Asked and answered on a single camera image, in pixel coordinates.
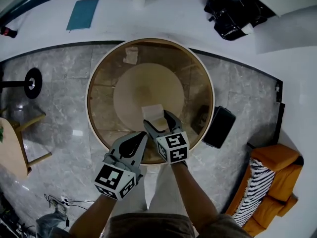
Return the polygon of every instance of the forearm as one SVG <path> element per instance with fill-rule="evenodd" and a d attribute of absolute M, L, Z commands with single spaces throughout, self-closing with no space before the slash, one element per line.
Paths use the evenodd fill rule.
<path fill-rule="evenodd" d="M 216 220 L 217 210 L 184 164 L 176 163 L 171 166 L 188 217 L 200 233 L 204 226 Z"/>
<path fill-rule="evenodd" d="M 101 195 L 73 224 L 69 233 L 76 238 L 99 238 L 116 200 Z"/>

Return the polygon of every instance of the white cube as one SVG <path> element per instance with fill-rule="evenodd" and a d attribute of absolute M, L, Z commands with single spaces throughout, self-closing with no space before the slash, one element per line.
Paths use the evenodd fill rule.
<path fill-rule="evenodd" d="M 122 200 L 136 185 L 135 173 L 101 162 L 93 179 L 97 190 L 108 197 Z"/>
<path fill-rule="evenodd" d="M 156 139 L 158 153 L 168 163 L 176 163 L 188 158 L 189 141 L 185 131 Z"/>

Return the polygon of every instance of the person's left arm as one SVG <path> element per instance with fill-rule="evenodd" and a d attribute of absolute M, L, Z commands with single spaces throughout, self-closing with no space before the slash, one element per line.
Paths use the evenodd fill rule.
<path fill-rule="evenodd" d="M 76 238 L 99 238 L 116 200 L 101 195 L 82 216 L 76 220 L 69 233 Z"/>

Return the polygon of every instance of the orange sofa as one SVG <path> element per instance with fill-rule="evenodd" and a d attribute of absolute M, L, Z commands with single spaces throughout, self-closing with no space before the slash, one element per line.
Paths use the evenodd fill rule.
<path fill-rule="evenodd" d="M 275 216 L 283 217 L 297 203 L 298 199 L 293 194 L 293 188 L 303 168 L 304 160 L 298 152 L 281 144 L 256 148 L 252 151 L 251 158 L 261 161 L 264 166 L 275 172 L 268 193 L 242 227 L 254 237 L 265 231 Z M 233 216 L 236 213 L 250 177 L 251 170 L 248 166 L 226 214 Z"/>

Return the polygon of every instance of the teal mat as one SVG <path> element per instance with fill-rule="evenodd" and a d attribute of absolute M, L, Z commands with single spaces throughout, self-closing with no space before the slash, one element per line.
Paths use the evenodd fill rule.
<path fill-rule="evenodd" d="M 71 13 L 66 30 L 90 28 L 99 0 L 77 1 Z"/>

